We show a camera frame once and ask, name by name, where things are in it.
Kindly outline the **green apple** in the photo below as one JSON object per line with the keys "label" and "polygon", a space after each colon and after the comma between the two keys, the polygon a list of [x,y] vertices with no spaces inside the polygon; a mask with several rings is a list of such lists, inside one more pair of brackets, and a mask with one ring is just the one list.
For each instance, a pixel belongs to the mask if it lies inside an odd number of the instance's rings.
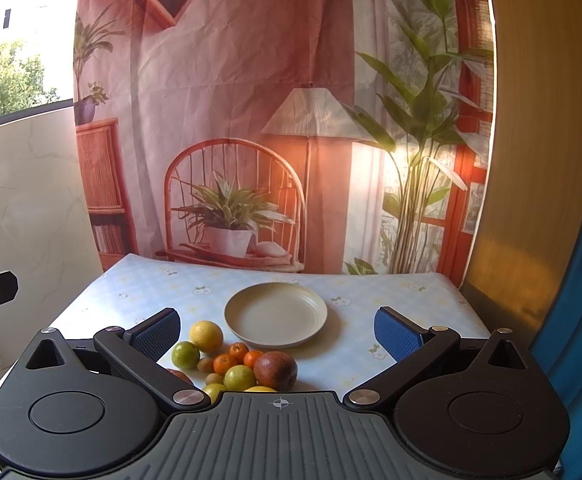
{"label": "green apple", "polygon": [[190,341],[179,341],[171,353],[172,363],[178,370],[194,370],[201,359],[200,350]]}

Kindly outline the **shiny red apple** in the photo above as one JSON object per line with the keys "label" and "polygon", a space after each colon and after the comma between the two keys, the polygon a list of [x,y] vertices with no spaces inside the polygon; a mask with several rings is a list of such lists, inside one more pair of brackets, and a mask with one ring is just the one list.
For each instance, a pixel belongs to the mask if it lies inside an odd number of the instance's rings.
{"label": "shiny red apple", "polygon": [[168,370],[172,375],[178,377],[183,382],[187,382],[187,384],[193,385],[192,380],[181,370],[174,370],[173,368],[166,368],[166,370]]}

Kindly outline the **small brown longan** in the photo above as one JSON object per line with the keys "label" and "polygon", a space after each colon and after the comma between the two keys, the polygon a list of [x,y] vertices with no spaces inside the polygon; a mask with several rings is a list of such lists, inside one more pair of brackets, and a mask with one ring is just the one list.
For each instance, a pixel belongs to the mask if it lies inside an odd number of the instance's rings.
{"label": "small brown longan", "polygon": [[197,369],[203,374],[213,373],[214,360],[212,358],[202,358],[197,364]]}

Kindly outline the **large yellow orange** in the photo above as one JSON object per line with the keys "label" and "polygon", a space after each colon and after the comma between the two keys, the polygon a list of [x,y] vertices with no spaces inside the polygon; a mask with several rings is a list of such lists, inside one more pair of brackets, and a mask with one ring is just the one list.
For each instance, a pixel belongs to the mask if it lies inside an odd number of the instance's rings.
{"label": "large yellow orange", "polygon": [[216,354],[224,344],[224,333],[216,323],[203,320],[190,327],[189,340],[202,353]]}

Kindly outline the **small orange mandarin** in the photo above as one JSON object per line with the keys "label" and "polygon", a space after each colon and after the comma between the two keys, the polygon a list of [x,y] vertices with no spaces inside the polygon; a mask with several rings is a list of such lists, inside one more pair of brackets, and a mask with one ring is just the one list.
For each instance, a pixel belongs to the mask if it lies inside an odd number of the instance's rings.
{"label": "small orange mandarin", "polygon": [[231,367],[239,364],[239,361],[229,353],[223,353],[213,359],[213,371],[217,375],[225,376]]}

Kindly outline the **green apple spotted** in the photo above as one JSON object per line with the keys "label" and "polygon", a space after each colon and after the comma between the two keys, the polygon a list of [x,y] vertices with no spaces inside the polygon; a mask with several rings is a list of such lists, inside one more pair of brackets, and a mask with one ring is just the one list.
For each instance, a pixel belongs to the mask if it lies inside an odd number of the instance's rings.
{"label": "green apple spotted", "polygon": [[245,391],[256,385],[256,378],[251,367],[239,364],[227,370],[224,385],[230,391]]}

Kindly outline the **yellow lemon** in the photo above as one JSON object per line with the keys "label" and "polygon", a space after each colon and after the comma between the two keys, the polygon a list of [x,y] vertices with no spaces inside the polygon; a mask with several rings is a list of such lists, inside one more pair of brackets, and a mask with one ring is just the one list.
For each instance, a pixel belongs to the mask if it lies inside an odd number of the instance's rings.
{"label": "yellow lemon", "polygon": [[276,393],[277,390],[274,388],[270,388],[270,387],[266,387],[266,386],[262,386],[262,385],[256,385],[250,388],[246,388],[245,390],[243,390],[244,392],[254,392],[254,393]]}

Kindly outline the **dark brownish red apple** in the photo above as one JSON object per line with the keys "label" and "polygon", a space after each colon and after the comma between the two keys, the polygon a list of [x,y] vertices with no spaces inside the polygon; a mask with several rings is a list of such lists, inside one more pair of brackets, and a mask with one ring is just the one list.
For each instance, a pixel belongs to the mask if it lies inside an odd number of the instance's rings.
{"label": "dark brownish red apple", "polygon": [[297,362],[285,352],[268,351],[255,361],[253,372],[260,385],[289,391],[297,381]]}

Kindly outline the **yellow green citrus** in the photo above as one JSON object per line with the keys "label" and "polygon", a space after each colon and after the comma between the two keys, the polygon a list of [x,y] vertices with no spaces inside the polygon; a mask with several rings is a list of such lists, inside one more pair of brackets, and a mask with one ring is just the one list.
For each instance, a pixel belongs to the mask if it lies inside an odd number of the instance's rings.
{"label": "yellow green citrus", "polygon": [[208,384],[202,389],[212,403],[216,403],[221,393],[227,390],[228,388],[224,384]]}

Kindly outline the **floral checked tablecloth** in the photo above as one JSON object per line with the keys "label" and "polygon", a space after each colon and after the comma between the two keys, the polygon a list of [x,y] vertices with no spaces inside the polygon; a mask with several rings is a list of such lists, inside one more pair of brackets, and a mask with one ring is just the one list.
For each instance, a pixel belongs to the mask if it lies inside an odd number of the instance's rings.
{"label": "floral checked tablecloth", "polygon": [[23,321],[3,335],[19,356],[33,336],[56,327],[67,339],[89,338],[105,326],[129,328],[171,307],[180,339],[196,322],[217,324],[226,344],[272,344],[297,361],[300,390],[343,394],[393,364],[373,336],[372,322],[391,307],[428,328],[464,337],[488,329],[442,274],[320,275],[256,272],[166,262],[129,255],[74,300],[42,321]]}

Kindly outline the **beige round plate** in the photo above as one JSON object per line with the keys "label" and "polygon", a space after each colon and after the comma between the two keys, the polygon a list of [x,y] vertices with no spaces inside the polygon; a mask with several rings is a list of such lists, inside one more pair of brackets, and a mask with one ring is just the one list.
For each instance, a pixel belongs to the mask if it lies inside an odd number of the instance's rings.
{"label": "beige round plate", "polygon": [[317,292],[298,284],[261,283],[234,294],[224,318],[240,339],[264,348],[291,348],[316,336],[328,320]]}

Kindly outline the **printed room backdrop cloth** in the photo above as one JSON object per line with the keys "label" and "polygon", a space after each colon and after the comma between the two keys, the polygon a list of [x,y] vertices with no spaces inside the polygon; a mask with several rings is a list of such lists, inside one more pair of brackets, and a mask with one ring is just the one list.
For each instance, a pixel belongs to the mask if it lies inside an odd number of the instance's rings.
{"label": "printed room backdrop cloth", "polygon": [[101,264],[459,281],[494,72],[489,0],[78,0]]}

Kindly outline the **wooden headboard panel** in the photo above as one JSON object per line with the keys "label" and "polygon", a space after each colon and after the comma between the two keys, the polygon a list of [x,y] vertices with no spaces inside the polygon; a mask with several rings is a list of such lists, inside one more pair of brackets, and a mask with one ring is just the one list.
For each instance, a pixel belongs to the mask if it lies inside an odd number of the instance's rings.
{"label": "wooden headboard panel", "polygon": [[582,226],[582,0],[491,2],[491,165],[460,290],[486,326],[531,342]]}

